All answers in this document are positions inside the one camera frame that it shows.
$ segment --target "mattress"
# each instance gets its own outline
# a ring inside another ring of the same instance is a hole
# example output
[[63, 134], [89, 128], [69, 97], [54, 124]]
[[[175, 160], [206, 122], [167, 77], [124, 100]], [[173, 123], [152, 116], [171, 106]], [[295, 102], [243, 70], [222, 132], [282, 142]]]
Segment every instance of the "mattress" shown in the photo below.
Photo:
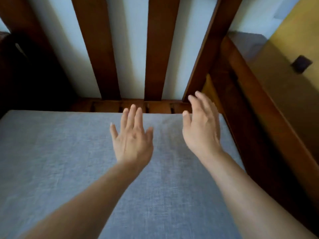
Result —
[[[116, 163], [120, 113], [9, 111], [0, 120], [0, 238], [16, 238]], [[181, 114], [144, 114], [154, 153], [99, 238], [240, 238], [221, 193], [187, 148]], [[220, 115], [221, 145], [243, 168]]]

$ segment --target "skin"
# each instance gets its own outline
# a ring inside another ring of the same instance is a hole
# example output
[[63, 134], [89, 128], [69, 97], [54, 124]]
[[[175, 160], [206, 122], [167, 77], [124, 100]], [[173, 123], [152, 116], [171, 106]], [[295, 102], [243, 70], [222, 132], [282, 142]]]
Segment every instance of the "skin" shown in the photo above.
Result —
[[[183, 112], [183, 136], [216, 181], [242, 237], [316, 238], [223, 151], [217, 108], [204, 94], [195, 95], [189, 96], [193, 116]], [[98, 238], [126, 188], [151, 159], [153, 128], [144, 131], [142, 116], [135, 105], [123, 111], [120, 133], [110, 126], [116, 165], [24, 238]]]

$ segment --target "black object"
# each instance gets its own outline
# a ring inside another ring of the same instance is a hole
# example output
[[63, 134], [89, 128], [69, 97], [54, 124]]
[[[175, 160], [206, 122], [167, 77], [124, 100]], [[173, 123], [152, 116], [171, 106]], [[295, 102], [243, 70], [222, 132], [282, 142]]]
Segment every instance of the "black object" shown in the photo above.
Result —
[[300, 55], [292, 64], [294, 71], [302, 74], [313, 62], [305, 56]]

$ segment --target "person's left hand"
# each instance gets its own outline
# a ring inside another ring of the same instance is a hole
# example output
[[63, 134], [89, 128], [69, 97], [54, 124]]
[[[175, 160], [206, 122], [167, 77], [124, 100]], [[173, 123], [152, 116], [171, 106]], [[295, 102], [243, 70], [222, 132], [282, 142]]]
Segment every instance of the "person's left hand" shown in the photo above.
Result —
[[154, 149], [153, 127], [144, 132], [142, 109], [139, 107], [136, 111], [134, 104], [130, 112], [125, 108], [121, 118], [120, 134], [113, 123], [110, 132], [117, 162], [133, 166], [140, 173], [151, 160]]

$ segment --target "person's right arm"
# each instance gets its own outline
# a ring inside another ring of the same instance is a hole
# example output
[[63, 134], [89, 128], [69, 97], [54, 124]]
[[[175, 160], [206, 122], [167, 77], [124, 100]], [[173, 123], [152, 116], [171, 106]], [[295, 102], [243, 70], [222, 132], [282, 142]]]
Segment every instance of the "person's right arm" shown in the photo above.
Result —
[[221, 148], [216, 106], [201, 92], [189, 96], [192, 117], [183, 112], [189, 149], [214, 178], [243, 238], [316, 238], [262, 190]]

